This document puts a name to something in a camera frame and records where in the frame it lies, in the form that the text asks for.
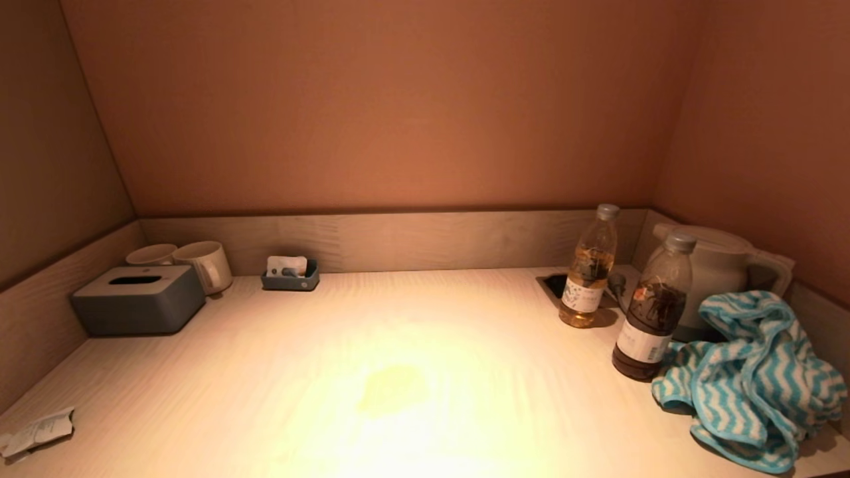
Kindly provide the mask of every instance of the plastic bottle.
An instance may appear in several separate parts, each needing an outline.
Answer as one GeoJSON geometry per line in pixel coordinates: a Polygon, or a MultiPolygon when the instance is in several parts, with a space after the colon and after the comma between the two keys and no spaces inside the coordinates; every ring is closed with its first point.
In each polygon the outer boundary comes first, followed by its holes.
{"type": "Polygon", "coordinates": [[[688,298],[695,245],[696,238],[675,230],[647,264],[614,346],[614,367],[623,375],[649,381],[658,373],[688,298]]]}
{"type": "Polygon", "coordinates": [[[617,229],[614,220],[620,208],[600,204],[596,220],[581,233],[575,246],[575,259],[567,274],[567,284],[561,297],[559,316],[563,322],[578,327],[590,327],[599,308],[599,301],[608,283],[608,273],[614,266],[617,250],[617,229]]]}

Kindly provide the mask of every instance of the wooden desk surface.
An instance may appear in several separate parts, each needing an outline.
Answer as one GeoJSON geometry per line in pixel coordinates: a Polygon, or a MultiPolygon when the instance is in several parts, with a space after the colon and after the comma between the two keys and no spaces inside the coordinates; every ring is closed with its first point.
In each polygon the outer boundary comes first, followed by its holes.
{"type": "MultiPolygon", "coordinates": [[[[0,477],[751,476],[610,364],[622,316],[564,325],[554,268],[239,277],[171,337],[90,339],[0,417],[76,433],[0,477]]],[[[832,428],[795,475],[850,469],[832,428]]]]}

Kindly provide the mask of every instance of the white kettle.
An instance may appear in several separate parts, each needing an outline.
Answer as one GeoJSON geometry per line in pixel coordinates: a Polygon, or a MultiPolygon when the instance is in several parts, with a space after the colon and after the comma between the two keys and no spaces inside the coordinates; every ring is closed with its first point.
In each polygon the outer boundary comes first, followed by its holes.
{"type": "MultiPolygon", "coordinates": [[[[773,293],[781,296],[791,284],[791,269],[794,267],[791,259],[756,249],[742,237],[707,227],[657,224],[652,232],[663,241],[672,230],[681,230],[697,238],[696,249],[690,257],[694,282],[682,319],[673,333],[674,340],[690,342],[720,339],[722,336],[702,320],[697,310],[710,295],[759,288],[753,285],[754,281],[748,281],[751,279],[748,274],[751,265],[757,266],[753,270],[767,269],[772,272],[775,280],[771,286],[764,288],[773,293]]],[[[653,257],[660,251],[661,248],[656,249],[653,257]]]]}

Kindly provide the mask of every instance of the cup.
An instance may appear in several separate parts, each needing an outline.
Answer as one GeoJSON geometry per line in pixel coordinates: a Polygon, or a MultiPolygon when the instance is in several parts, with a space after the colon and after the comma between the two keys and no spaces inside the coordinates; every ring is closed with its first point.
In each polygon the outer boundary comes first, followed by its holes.
{"type": "Polygon", "coordinates": [[[130,265],[172,265],[171,254],[176,250],[174,244],[154,244],[132,251],[124,260],[130,265]]]}
{"type": "Polygon", "coordinates": [[[177,264],[188,264],[195,268],[206,295],[219,293],[233,283],[221,242],[194,242],[174,251],[172,257],[177,264]]]}

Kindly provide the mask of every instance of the striped towel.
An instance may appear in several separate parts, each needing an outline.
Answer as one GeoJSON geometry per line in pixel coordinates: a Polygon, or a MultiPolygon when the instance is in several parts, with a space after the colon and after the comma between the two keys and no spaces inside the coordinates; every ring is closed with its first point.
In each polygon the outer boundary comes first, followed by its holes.
{"type": "Polygon", "coordinates": [[[841,417],[841,374],[814,355],[794,312],[773,293],[713,295],[700,316],[729,341],[671,344],[652,395],[664,408],[692,407],[694,437],[735,463],[787,471],[798,442],[841,417]]]}

